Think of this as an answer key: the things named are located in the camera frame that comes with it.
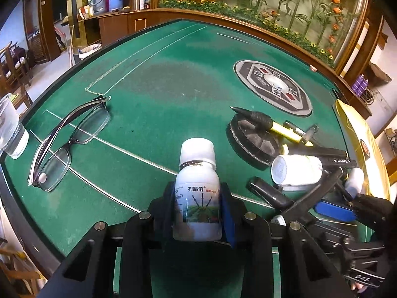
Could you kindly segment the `right hand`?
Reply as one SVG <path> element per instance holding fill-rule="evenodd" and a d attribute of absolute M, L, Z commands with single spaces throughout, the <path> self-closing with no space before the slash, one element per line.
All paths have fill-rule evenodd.
<path fill-rule="evenodd" d="M 351 290 L 356 292 L 356 293 L 362 293 L 367 289 L 366 285 L 363 285 L 361 283 L 351 283 Z"/>

